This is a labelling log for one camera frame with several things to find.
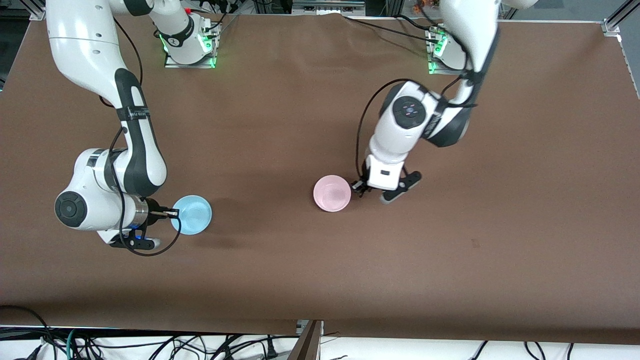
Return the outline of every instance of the green led light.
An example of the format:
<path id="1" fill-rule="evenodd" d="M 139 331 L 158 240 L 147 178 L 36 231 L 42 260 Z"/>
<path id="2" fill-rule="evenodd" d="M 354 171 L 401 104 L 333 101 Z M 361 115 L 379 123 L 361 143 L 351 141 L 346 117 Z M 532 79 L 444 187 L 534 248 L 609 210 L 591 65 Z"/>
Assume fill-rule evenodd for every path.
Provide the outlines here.
<path id="1" fill-rule="evenodd" d="M 169 50 L 167 50 L 167 48 L 166 48 L 166 42 L 164 42 L 164 39 L 162 38 L 162 35 L 160 35 L 160 41 L 162 41 L 162 47 L 163 47 L 164 51 L 168 54 Z"/>
<path id="2" fill-rule="evenodd" d="M 205 44 L 205 40 L 202 37 L 202 35 L 200 35 L 200 34 L 198 34 L 198 41 L 200 42 L 200 46 L 202 46 L 202 51 L 204 51 L 205 53 L 208 53 L 209 50 L 207 48 L 210 47 L 210 46 L 207 46 Z"/>
<path id="3" fill-rule="evenodd" d="M 442 56 L 442 53 L 444 52 L 444 47 L 447 46 L 448 43 L 449 43 L 449 39 L 445 35 L 442 35 L 442 39 L 438 41 L 438 46 L 436 46 L 434 54 L 436 56 Z"/>

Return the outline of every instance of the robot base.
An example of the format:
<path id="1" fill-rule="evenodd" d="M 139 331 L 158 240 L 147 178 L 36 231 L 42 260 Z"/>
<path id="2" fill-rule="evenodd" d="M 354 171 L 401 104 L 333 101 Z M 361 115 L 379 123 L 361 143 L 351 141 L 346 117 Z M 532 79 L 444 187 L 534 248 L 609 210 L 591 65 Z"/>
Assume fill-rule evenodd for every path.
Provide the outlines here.
<path id="1" fill-rule="evenodd" d="M 189 68 L 189 69 L 215 69 L 216 61 L 218 60 L 218 47 L 220 46 L 220 33 L 221 26 L 216 26 L 211 30 L 206 37 L 210 39 L 203 39 L 202 43 L 206 47 L 211 47 L 211 52 L 206 54 L 200 61 L 192 64 L 181 64 L 172 59 L 168 54 L 164 57 L 164 67 L 166 68 Z"/>
<path id="2" fill-rule="evenodd" d="M 430 26 L 425 30 L 425 37 L 437 40 L 438 43 L 427 43 L 427 58 L 429 60 L 429 73 L 442 75 L 460 75 L 465 67 L 465 52 L 460 45 L 443 29 Z"/>

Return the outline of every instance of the blue bowl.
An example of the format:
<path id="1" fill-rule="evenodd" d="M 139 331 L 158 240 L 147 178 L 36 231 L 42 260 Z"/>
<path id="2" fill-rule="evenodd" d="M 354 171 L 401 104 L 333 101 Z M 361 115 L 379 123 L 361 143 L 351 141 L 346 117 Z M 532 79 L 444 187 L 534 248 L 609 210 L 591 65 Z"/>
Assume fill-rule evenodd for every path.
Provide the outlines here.
<path id="1" fill-rule="evenodd" d="M 201 196 L 187 195 L 178 200 L 174 209 L 180 210 L 180 221 L 182 222 L 181 234 L 195 235 L 201 233 L 211 223 L 213 210 L 211 205 Z M 171 225 L 178 229 L 178 220 L 171 219 Z"/>

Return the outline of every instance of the pink bowl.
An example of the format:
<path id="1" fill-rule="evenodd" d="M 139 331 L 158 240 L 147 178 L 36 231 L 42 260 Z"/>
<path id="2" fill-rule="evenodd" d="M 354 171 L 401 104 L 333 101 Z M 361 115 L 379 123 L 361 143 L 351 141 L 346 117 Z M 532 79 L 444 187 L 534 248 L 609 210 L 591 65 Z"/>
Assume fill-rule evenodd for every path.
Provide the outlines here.
<path id="1" fill-rule="evenodd" d="M 338 175 L 327 175 L 314 186 L 314 200 L 322 210 L 340 211 L 351 200 L 351 187 Z"/>

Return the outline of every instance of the power cord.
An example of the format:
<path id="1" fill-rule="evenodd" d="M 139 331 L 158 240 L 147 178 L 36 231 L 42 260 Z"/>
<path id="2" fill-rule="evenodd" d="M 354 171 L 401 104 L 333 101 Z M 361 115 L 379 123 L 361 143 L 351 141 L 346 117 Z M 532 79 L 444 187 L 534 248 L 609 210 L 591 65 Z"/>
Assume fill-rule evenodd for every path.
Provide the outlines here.
<path id="1" fill-rule="evenodd" d="M 569 349 L 566 351 L 566 360 L 571 360 L 571 351 L 573 351 L 574 343 L 569 344 Z"/>
<path id="2" fill-rule="evenodd" d="M 55 345 L 56 338 L 51 333 L 51 329 L 49 328 L 47 323 L 44 322 L 44 319 L 38 313 L 36 313 L 35 311 L 33 311 L 28 307 L 18 306 L 18 305 L 0 305 L 0 310 L 7 310 L 7 309 L 23 311 L 33 315 L 36 319 L 38 319 L 38 321 L 42 324 L 42 327 L 45 330 L 45 333 L 47 336 L 45 339 L 48 339 L 49 341 L 51 341 L 53 345 L 53 358 L 54 360 L 58 360 L 58 351 L 56 350 L 56 345 Z"/>
<path id="3" fill-rule="evenodd" d="M 529 342 L 525 341 L 524 342 L 524 349 L 527 351 L 527 353 L 529 354 L 529 356 L 533 357 L 535 360 L 547 360 L 547 357 L 545 356 L 545 352 L 542 351 L 542 347 L 540 346 L 540 343 L 538 343 L 537 341 L 534 341 L 534 344 L 536 344 L 536 346 L 538 347 L 538 350 L 540 350 L 540 355 L 542 356 L 542 359 L 539 359 L 538 357 L 536 357 L 531 350 L 529 350 Z"/>
<path id="4" fill-rule="evenodd" d="M 272 336 L 271 339 L 275 340 L 275 339 L 286 339 L 286 338 L 298 338 L 298 336 Z M 224 358 L 222 358 L 222 360 L 230 360 L 232 359 L 233 355 L 237 352 L 239 352 L 240 350 L 249 347 L 251 345 L 255 345 L 255 344 L 262 344 L 263 341 L 267 340 L 267 338 L 264 339 L 260 339 L 260 340 L 252 340 L 252 341 L 245 341 L 244 343 L 240 343 L 238 345 L 235 345 L 233 347 L 230 347 L 231 350 L 235 350 L 235 351 L 231 351 L 229 354 L 227 354 Z"/>
<path id="5" fill-rule="evenodd" d="M 120 129 L 118 129 L 118 133 L 116 134 L 116 136 L 113 138 L 113 141 L 111 142 L 111 145 L 109 146 L 109 152 L 107 154 L 107 159 L 111 159 L 111 154 L 113 153 L 113 147 L 116 144 L 116 141 L 118 141 L 118 138 L 120 137 L 120 134 L 122 134 L 122 130 L 124 129 L 124 127 L 120 127 Z M 146 256 L 146 257 L 150 257 L 150 256 L 158 256 L 162 253 L 164 253 L 165 251 L 169 250 L 173 244 L 175 244 L 175 242 L 178 240 L 178 237 L 180 236 L 180 231 L 182 230 L 182 221 L 180 220 L 180 217 L 172 217 L 169 216 L 170 218 L 174 218 L 176 220 L 178 220 L 178 231 L 175 233 L 175 237 L 173 238 L 173 241 L 171 241 L 171 243 L 169 245 L 167 245 L 167 247 L 165 247 L 162 250 L 159 250 L 157 252 L 153 252 L 150 254 L 144 253 L 144 252 L 138 252 L 135 251 L 134 249 L 132 249 L 129 246 L 129 243 L 127 241 L 124 240 L 124 237 L 122 236 L 122 226 L 123 226 L 123 222 L 124 222 L 124 207 L 125 207 L 125 201 L 124 201 L 124 192 L 122 191 L 122 188 L 120 187 L 120 181 L 118 180 L 118 175 L 116 173 L 116 169 L 114 166 L 114 161 L 111 162 L 110 166 L 111 166 L 111 173 L 113 174 L 113 179 L 116 183 L 116 188 L 118 189 L 118 194 L 120 195 L 120 203 L 122 205 L 122 210 L 120 213 L 120 225 L 118 227 L 118 235 L 120 237 L 120 242 L 122 243 L 122 245 L 129 250 L 130 252 L 132 252 L 133 254 L 136 254 L 138 256 Z M 143 236 L 146 235 L 147 230 L 145 228 L 145 230 L 143 231 Z"/>
<path id="6" fill-rule="evenodd" d="M 227 16 L 227 13 L 222 14 L 222 17 L 220 18 L 220 20 L 218 20 L 210 28 L 205 28 L 204 31 L 211 31 L 211 30 L 215 29 L 218 25 L 222 24 L 222 20 L 225 19 L 225 16 Z"/>
<path id="7" fill-rule="evenodd" d="M 406 20 L 409 24 L 411 24 L 414 28 L 418 28 L 424 31 L 429 31 L 429 26 L 422 26 L 420 24 L 418 24 L 417 22 L 413 21 L 411 18 L 403 15 L 403 14 L 398 14 L 398 15 L 394 15 L 393 17 L 397 18 L 397 19 L 404 19 Z"/>
<path id="8" fill-rule="evenodd" d="M 489 340 L 484 340 L 481 344 L 480 347 L 478 348 L 478 350 L 476 351 L 476 354 L 469 360 L 478 360 L 478 357 L 480 357 L 480 354 L 482 353 L 482 350 L 484 350 L 484 347 L 486 346 L 486 344 L 489 342 Z"/>
<path id="9" fill-rule="evenodd" d="M 127 33 L 127 31 L 122 27 L 122 25 L 120 25 L 120 23 L 116 20 L 116 18 L 113 18 L 113 21 L 116 23 L 116 25 L 120 28 L 120 31 L 122 31 L 122 33 L 124 34 L 124 36 L 127 38 L 127 40 L 129 41 L 129 43 L 131 44 L 131 47 L 133 47 L 133 51 L 136 53 L 136 58 L 138 59 L 138 68 L 140 69 L 140 79 L 138 80 L 138 82 L 140 83 L 140 85 L 142 85 L 142 77 L 144 75 L 143 70 L 142 70 L 142 59 L 140 58 L 140 53 L 138 52 L 138 48 L 136 47 L 136 44 L 134 44 L 133 40 L 131 40 L 131 37 L 129 36 L 129 34 Z M 112 108 L 113 105 L 107 103 L 104 98 L 101 95 L 98 95 L 100 98 L 100 102 L 104 105 L 107 106 L 109 108 Z"/>
<path id="10" fill-rule="evenodd" d="M 275 347 L 273 347 L 273 339 L 271 339 L 271 335 L 267 335 L 267 351 L 264 354 L 265 360 L 271 360 L 278 357 L 278 352 L 276 352 Z"/>

